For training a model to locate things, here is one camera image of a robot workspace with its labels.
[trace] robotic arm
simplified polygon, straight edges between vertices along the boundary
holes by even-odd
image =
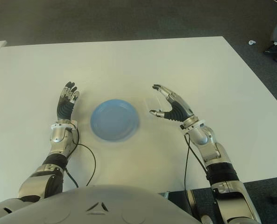
[[[0,203],[0,218],[15,210],[63,191],[64,170],[72,152],[72,130],[76,121],[71,121],[74,105],[79,98],[74,83],[68,82],[62,90],[57,106],[57,122],[51,126],[51,150],[36,171],[21,185],[18,198]]]
[[[204,120],[196,117],[189,105],[176,93],[162,85],[153,85],[171,104],[172,110],[150,113],[161,118],[180,121],[184,135],[189,135],[198,148],[207,169],[215,199],[217,215],[224,224],[258,224],[260,217],[224,149],[216,141],[213,130],[205,126]]]

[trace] black cable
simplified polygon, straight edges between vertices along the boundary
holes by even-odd
[[[94,160],[94,162],[95,162],[92,176],[91,176],[90,180],[89,180],[89,181],[87,182],[87,184],[86,184],[86,186],[88,186],[88,184],[91,182],[91,180],[92,180],[92,178],[93,178],[93,176],[94,176],[94,174],[95,174],[95,172],[96,172],[96,166],[97,166],[96,157],[95,157],[94,153],[92,152],[92,150],[91,150],[89,147],[87,147],[87,146],[85,146],[85,145],[83,145],[83,144],[80,144],[80,143],[78,143],[78,145],[79,145],[79,146],[83,146],[83,147],[87,148],[88,150],[90,150],[90,152],[92,153],[92,156],[93,156],[93,160]]]
[[[190,210],[193,213],[191,205],[189,203],[188,194],[187,194],[187,191],[186,191],[186,174],[187,174],[187,165],[188,165],[188,158],[189,158],[189,151],[190,150],[192,151],[193,155],[195,156],[195,158],[198,160],[198,162],[202,166],[203,170],[205,171],[205,174],[207,174],[207,170],[204,167],[204,165],[202,164],[202,162],[200,161],[200,159],[198,158],[198,156],[195,154],[193,149],[191,148],[191,146],[190,146],[190,135],[188,134],[188,136],[189,136],[189,140],[187,140],[186,135],[184,135],[185,141],[186,141],[186,143],[188,145],[187,158],[186,158],[186,166],[185,166],[185,176],[184,176],[184,193],[185,193],[185,197],[186,197],[187,203],[188,203],[188,205],[190,207]]]
[[[189,137],[189,142],[188,142],[188,151],[187,151],[186,166],[185,166],[184,193],[185,193],[185,197],[186,197],[187,203],[188,203],[188,205],[189,205],[189,207],[190,207],[190,210],[191,210],[191,206],[190,206],[190,203],[189,203],[189,200],[188,200],[188,194],[187,194],[187,191],[186,191],[186,173],[187,173],[187,165],[188,165],[189,150],[190,150],[190,137]]]
[[[69,173],[67,167],[66,167],[64,170],[65,170],[65,172],[67,173],[67,175],[69,176],[69,178],[74,182],[76,188],[79,188],[77,182],[76,182],[75,179],[72,177],[72,175]]]
[[[186,135],[184,135],[184,138],[185,138],[185,141],[186,141],[186,143],[187,143],[187,145],[188,145],[188,149],[190,149],[190,150],[192,151],[194,157],[199,161],[199,163],[200,163],[200,165],[202,166],[202,168],[203,168],[205,174],[207,175],[207,170],[206,170],[206,168],[204,167],[204,165],[202,164],[202,162],[200,161],[200,159],[198,158],[198,156],[195,154],[195,152],[194,152],[194,151],[192,150],[192,148],[190,147],[190,142],[187,141]]]
[[[78,146],[79,139],[80,139],[80,134],[79,134],[78,128],[76,128],[76,126],[75,126],[74,124],[72,124],[72,125],[75,127],[75,129],[76,129],[76,131],[77,131],[77,143],[74,142],[74,138],[73,138],[73,143],[75,144],[75,147],[74,147],[73,150],[70,152],[70,154],[68,155],[67,158],[69,158],[69,157],[72,155],[72,153],[75,151],[75,149],[76,149],[77,146]]]
[[[92,180],[92,178],[93,178],[93,176],[94,176],[94,174],[95,174],[95,172],[96,172],[96,166],[97,166],[97,162],[96,162],[96,157],[95,157],[95,155],[94,155],[94,153],[92,152],[92,150],[89,148],[89,147],[87,147],[86,145],[83,145],[83,144],[80,144],[79,143],[79,139],[80,139],[80,134],[79,134],[79,130],[78,130],[78,128],[76,128],[76,126],[74,125],[74,124],[72,124],[74,127],[75,127],[75,129],[76,129],[76,131],[77,131],[77,143],[75,143],[75,141],[74,141],[74,138],[72,139],[73,140],[73,143],[75,144],[75,147],[73,148],[73,150],[70,152],[70,154],[68,155],[68,158],[72,155],[72,153],[75,151],[75,149],[77,148],[77,146],[83,146],[83,147],[86,147],[91,153],[92,153],[92,156],[93,156],[93,159],[94,159],[94,169],[93,169],[93,173],[92,173],[92,176],[91,176],[91,178],[89,179],[89,181],[87,182],[87,184],[86,184],[86,186],[88,186],[88,184],[91,182],[91,180]],[[70,179],[74,182],[74,184],[76,185],[76,187],[78,188],[78,184],[77,184],[77,182],[74,180],[74,178],[72,177],[72,175],[69,173],[69,171],[67,170],[67,169],[65,169],[66,170],[66,173],[67,173],[67,175],[70,177]]]

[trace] dark carpet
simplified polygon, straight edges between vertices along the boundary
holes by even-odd
[[[262,54],[276,23],[273,0],[0,0],[8,46],[223,36],[277,99],[277,63]],[[277,196],[277,178],[246,186],[263,223],[277,224],[277,205],[266,199]],[[210,190],[194,192],[210,214]]]

